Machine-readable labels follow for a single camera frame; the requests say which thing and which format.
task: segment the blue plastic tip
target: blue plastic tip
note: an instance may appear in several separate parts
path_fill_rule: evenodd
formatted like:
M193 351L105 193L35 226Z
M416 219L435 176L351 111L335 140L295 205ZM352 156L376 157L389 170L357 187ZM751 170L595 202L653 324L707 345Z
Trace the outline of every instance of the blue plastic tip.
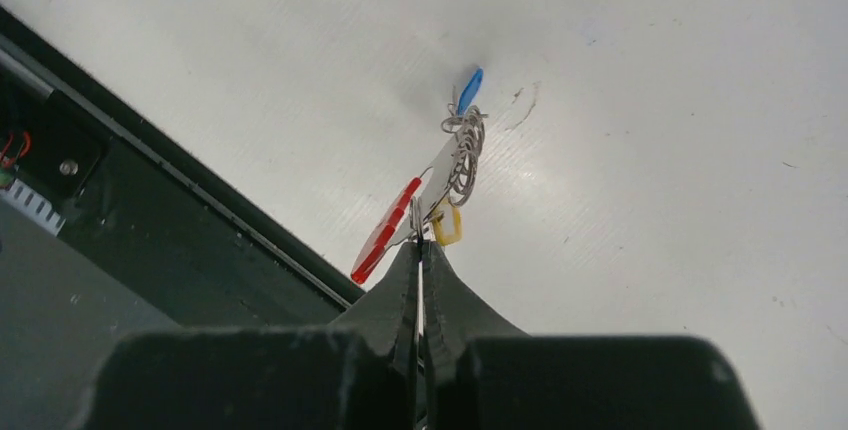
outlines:
M465 115L468 107L471 106L471 101L477 96L477 91L480 90L481 83L483 83L483 69L478 68L471 77L471 81L465 86L465 90L459 96L459 102L456 106L456 114L458 116Z

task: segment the yellow plastic piece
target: yellow plastic piece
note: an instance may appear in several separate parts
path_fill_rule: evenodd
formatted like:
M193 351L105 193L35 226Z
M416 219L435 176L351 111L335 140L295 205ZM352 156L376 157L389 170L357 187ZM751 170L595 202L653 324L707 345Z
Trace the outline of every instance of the yellow plastic piece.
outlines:
M446 247L462 240L462 215L459 214L459 209L451 205L448 199L444 199L436 206L435 213L441 214L441 217L433 221L436 242Z

